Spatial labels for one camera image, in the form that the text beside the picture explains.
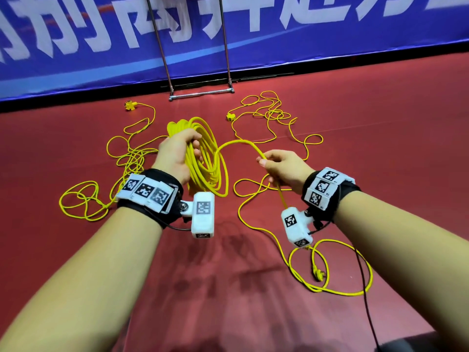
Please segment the coiled yellow cable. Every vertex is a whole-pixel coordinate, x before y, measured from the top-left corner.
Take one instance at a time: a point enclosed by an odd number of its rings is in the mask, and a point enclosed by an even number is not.
[[[275,97],[265,96],[265,94],[269,93],[269,92],[274,94]],[[250,97],[254,97],[255,101],[250,102],[250,103],[246,102],[246,100]],[[263,106],[259,107],[258,109],[256,109],[253,112],[243,112],[239,116],[237,116],[237,117],[235,116],[233,118],[231,126],[232,126],[232,129],[233,129],[234,133],[235,133],[235,136],[238,139],[234,140],[234,141],[226,142],[226,143],[224,143],[220,146],[218,146],[217,141],[215,139],[215,136],[213,135],[213,132],[210,129],[210,126],[200,117],[191,118],[189,121],[180,120],[178,123],[170,122],[167,125],[167,132],[168,132],[168,135],[170,137],[173,136],[174,134],[176,134],[178,132],[181,132],[181,131],[183,131],[185,129],[188,129],[188,128],[193,128],[194,130],[196,130],[197,132],[202,134],[202,139],[200,140],[200,150],[201,150],[201,153],[202,153],[203,162],[200,162],[195,157],[194,148],[193,148],[191,143],[188,145],[187,151],[186,151],[186,164],[190,169],[191,183],[193,185],[193,188],[191,188],[191,189],[194,189],[195,191],[211,191],[212,193],[214,193],[217,196],[220,196],[220,197],[223,197],[223,198],[226,197],[228,195],[229,178],[228,178],[228,171],[226,169],[225,160],[223,159],[223,156],[220,153],[220,151],[223,148],[225,148],[226,146],[230,145],[230,144],[244,143],[244,144],[249,144],[250,146],[252,146],[254,148],[254,150],[259,154],[259,156],[261,156],[262,158],[265,159],[266,157],[261,152],[261,150],[256,146],[256,143],[266,143],[266,142],[273,141],[275,138],[277,138],[277,135],[275,134],[275,132],[269,126],[269,121],[277,121],[279,124],[288,126],[288,129],[290,130],[290,134],[291,134],[292,138],[296,142],[302,143],[304,145],[305,149],[306,149],[306,158],[304,158],[304,160],[308,159],[308,157],[309,157],[308,145],[321,144],[324,141],[322,136],[318,135],[318,134],[308,135],[303,141],[298,140],[295,137],[295,135],[293,134],[293,131],[291,129],[291,125],[296,122],[297,118],[296,117],[292,118],[291,114],[289,114],[287,112],[283,112],[280,109],[281,101],[279,100],[278,95],[273,91],[263,91],[260,94],[260,96],[251,95],[251,96],[248,96],[248,97],[244,98],[241,101],[242,105],[237,107],[236,109],[233,109],[233,110],[229,111],[228,115],[233,115],[233,111],[238,110],[240,108],[243,108],[243,107],[246,107],[246,106],[254,106],[256,104],[265,103],[265,102],[268,102],[268,103],[266,105],[263,104]],[[123,136],[114,136],[113,138],[111,138],[109,140],[109,142],[107,143],[107,146],[106,146],[107,153],[111,157],[117,158],[117,165],[124,167],[124,173],[122,174],[122,177],[120,177],[119,180],[114,184],[113,188],[111,189],[111,192],[109,193],[109,199],[110,199],[111,202],[108,203],[108,204],[104,204],[102,201],[100,201],[98,199],[97,195],[98,195],[99,187],[98,187],[98,184],[95,181],[82,182],[80,184],[77,184],[77,185],[73,186],[69,190],[67,190],[61,196],[61,198],[59,200],[59,205],[60,205],[62,211],[66,215],[71,216],[71,217],[75,217],[75,218],[86,219],[86,220],[89,220],[89,221],[96,221],[96,220],[99,220],[99,219],[105,217],[106,214],[109,212],[109,206],[114,201],[115,193],[118,191],[118,190],[116,190],[116,188],[120,189],[123,186],[123,184],[125,183],[127,177],[131,173],[139,173],[139,172],[143,171],[144,156],[145,155],[150,154],[150,153],[156,153],[158,151],[155,148],[142,149],[142,147],[150,144],[151,142],[156,141],[157,139],[159,139],[161,137],[166,137],[165,135],[158,136],[158,137],[154,138],[151,141],[148,141],[144,144],[141,144],[141,145],[137,146],[136,148],[132,148],[130,146],[130,140],[132,139],[132,137],[134,135],[138,134],[138,133],[141,133],[145,129],[147,129],[148,126],[150,124],[152,124],[153,121],[155,120],[156,110],[155,110],[154,107],[149,106],[149,105],[145,105],[145,104],[140,104],[140,103],[139,103],[139,105],[148,106],[148,107],[152,108],[153,109],[153,119],[150,120],[149,118],[145,118],[145,119],[140,120],[140,121],[138,121],[138,122],[136,122],[136,123],[134,123],[130,126],[127,126],[124,129],[124,133],[129,135],[128,138],[125,138]],[[241,137],[239,137],[238,134],[237,134],[237,131],[234,128],[234,123],[240,117],[242,117],[244,115],[247,115],[247,114],[251,114],[253,116],[264,117],[267,120],[267,128],[273,134],[273,138],[268,139],[266,141],[262,141],[262,142],[251,142],[251,141],[247,141],[247,140],[244,140]],[[135,126],[135,125],[137,125],[141,122],[144,122],[145,120],[147,121],[147,124],[145,124],[142,129],[140,129],[138,131],[135,131],[135,132],[128,132],[127,131],[127,129],[129,129],[129,128],[131,128],[131,127],[133,127],[133,126]],[[312,136],[318,136],[321,140],[318,143],[309,143],[309,142],[307,142],[308,138],[310,138]],[[109,153],[109,143],[111,141],[113,141],[114,139],[116,139],[116,138],[123,138],[127,142],[128,153],[123,154],[121,156],[114,156],[111,153]],[[323,281],[324,275],[325,275],[324,285],[323,286],[316,286],[316,285],[313,285],[313,284],[310,284],[310,283],[306,282],[301,277],[301,275],[292,267],[291,259],[292,259],[293,254],[298,250],[298,248],[295,248],[291,251],[290,256],[288,257],[288,260],[287,260],[286,257],[285,257],[285,254],[283,253],[283,249],[280,245],[280,242],[278,241],[278,238],[273,234],[273,232],[271,232],[267,229],[261,228],[261,227],[251,226],[242,218],[241,209],[244,207],[244,205],[247,204],[249,201],[253,200],[257,195],[259,195],[262,192],[265,192],[267,190],[277,190],[278,193],[279,193],[280,199],[282,200],[282,203],[283,203],[284,207],[285,208],[288,207],[285,200],[284,200],[282,192],[283,191],[289,191],[291,189],[281,189],[280,187],[273,188],[273,187],[270,186],[270,183],[264,184],[264,180],[267,178],[267,176],[268,175],[265,175],[260,182],[257,182],[257,181],[252,180],[252,179],[240,179],[240,180],[238,180],[237,182],[234,183],[234,185],[233,185],[234,193],[236,195],[238,195],[239,197],[247,198],[238,207],[238,217],[241,220],[241,222],[243,224],[245,224],[247,227],[249,227],[250,229],[252,229],[252,230],[257,230],[257,231],[266,232],[266,233],[270,234],[273,237],[274,241],[277,243],[278,250],[280,251],[280,254],[283,258],[283,261],[289,267],[289,269],[292,272],[293,276],[299,282],[304,284],[309,290],[311,290],[313,292],[326,291],[326,292],[329,292],[329,293],[332,293],[332,294],[337,294],[337,295],[342,295],[342,296],[362,295],[363,291],[348,293],[348,292],[341,292],[341,291],[336,291],[336,290],[332,290],[332,289],[327,288],[327,286],[329,284],[329,279],[330,279],[329,266],[327,264],[327,261],[326,261],[325,257],[323,256],[323,254],[321,254],[317,249],[318,246],[323,242],[340,243],[340,244],[342,244],[342,245],[344,245],[344,246],[346,246],[346,247],[348,247],[352,250],[354,250],[354,247],[350,246],[349,244],[347,244],[345,242],[341,242],[341,241],[338,241],[338,240],[332,240],[332,239],[323,239],[323,240],[320,240],[320,241],[316,242],[316,244],[313,247],[307,247],[307,249],[311,250],[311,263],[312,263],[312,267],[313,267],[314,278],[316,278],[316,280],[321,282],[321,281]],[[225,183],[224,189],[222,189],[222,181],[224,181],[224,183]],[[236,185],[238,183],[242,182],[242,181],[249,181],[251,183],[255,183],[256,185],[258,185],[257,191],[255,191],[253,193],[249,193],[249,194],[240,194],[240,193],[238,193],[238,191],[236,190]],[[89,197],[84,194],[84,190],[88,187],[94,187],[94,192]],[[74,206],[68,206],[68,207],[64,206],[63,203],[62,203],[63,198],[65,196],[71,195],[71,194],[76,195],[76,197],[78,199],[81,199],[83,202],[81,202],[77,205],[74,205]],[[88,203],[91,200],[94,200],[99,205],[101,205],[101,209],[99,209],[97,212],[94,212],[94,213],[88,213]],[[73,214],[70,214],[70,213],[67,212],[67,209],[76,208],[76,207],[79,207],[79,206],[82,206],[82,205],[85,206],[85,213],[84,213],[83,216],[76,216],[76,215],[73,215]],[[324,261],[325,272],[318,269],[318,267],[315,264],[314,257],[315,257],[316,253]],[[366,265],[368,267],[368,271],[370,272],[370,279],[369,279],[368,284],[365,288],[365,291],[368,291],[370,289],[372,283],[373,283],[373,272],[372,272],[372,268],[369,265],[369,263],[366,260],[365,260],[365,262],[366,262]]]

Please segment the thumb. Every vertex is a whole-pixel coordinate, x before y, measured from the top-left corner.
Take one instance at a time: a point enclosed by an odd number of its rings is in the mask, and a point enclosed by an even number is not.
[[[261,159],[259,164],[263,166],[269,174],[277,174],[278,166],[280,163],[274,162],[273,160]]]

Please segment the red carpet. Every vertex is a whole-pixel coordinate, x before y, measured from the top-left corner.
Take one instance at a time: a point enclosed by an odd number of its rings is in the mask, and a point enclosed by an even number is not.
[[[167,94],[142,96],[132,100],[155,106],[158,115],[137,141],[164,134],[169,121],[193,116],[210,124],[218,143],[229,141],[234,136],[226,112],[246,95],[274,90],[283,110],[299,117],[294,125],[299,138],[324,136],[323,144],[311,148],[312,167],[337,168],[367,193],[469,238],[468,78],[469,54],[453,54],[244,82],[235,84],[236,94],[174,102]],[[120,169],[107,156],[106,142],[151,114],[144,107],[125,112],[125,100],[0,116],[0,332],[101,225],[65,216],[58,199],[84,180],[96,180],[100,197],[107,197]],[[243,138],[270,137],[262,119],[245,117],[236,125]],[[304,154],[287,128],[273,129],[281,138],[261,145],[262,150]],[[223,154],[230,185],[242,177],[262,176],[250,147],[235,144]],[[251,192],[254,187],[245,184],[240,189]],[[303,207],[293,194],[286,200]],[[270,238],[238,221],[241,201],[232,193],[216,199],[216,232],[210,241],[164,233],[124,350],[372,351],[363,298],[313,294],[302,287]],[[278,194],[264,193],[244,209],[243,217],[272,230],[290,252],[281,210]],[[315,239],[324,237],[346,240],[336,227]],[[330,263],[332,289],[361,289],[352,251],[325,244],[321,252]],[[303,276],[310,276],[306,252],[297,253],[293,261]],[[379,276],[369,302],[381,343],[431,330]]]

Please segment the red floor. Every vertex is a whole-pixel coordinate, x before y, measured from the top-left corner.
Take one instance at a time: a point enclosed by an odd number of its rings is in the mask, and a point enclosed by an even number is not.
[[[142,137],[164,134],[169,121],[201,116],[223,143],[234,137],[226,112],[246,95],[275,90],[284,111],[299,117],[297,136],[324,136],[324,143],[311,149],[312,167],[337,168],[367,193],[469,238],[468,79],[469,54],[453,54],[244,82],[235,84],[234,95],[168,102],[167,94],[158,94],[132,100],[158,110],[156,123]],[[0,116],[0,333],[100,226],[66,217],[58,199],[84,180],[98,181],[101,197],[107,197],[120,169],[107,156],[106,142],[150,111],[125,112],[124,100]],[[236,124],[246,139],[269,137],[263,120],[246,117]],[[274,130],[282,138],[261,149],[303,155],[284,127]],[[236,144],[223,154],[231,183],[261,177],[251,148]],[[286,199],[303,207],[295,195]],[[372,351],[363,298],[307,291],[291,277],[272,241],[238,221],[240,202],[234,194],[217,199],[216,236],[210,241],[164,233],[125,351]],[[273,230],[289,252],[281,210],[278,194],[270,192],[249,204],[243,216]],[[324,237],[346,240],[336,227],[315,239]],[[360,290],[353,252],[334,244],[322,252],[331,266],[331,288]],[[293,261],[310,276],[306,252]],[[431,331],[379,276],[369,302],[382,343]]]

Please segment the right hand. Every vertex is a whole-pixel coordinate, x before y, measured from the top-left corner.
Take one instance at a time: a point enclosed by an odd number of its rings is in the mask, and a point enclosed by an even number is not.
[[[287,185],[298,195],[302,195],[306,179],[314,172],[295,152],[272,150],[265,152],[267,159],[257,158],[269,175],[269,183]]]

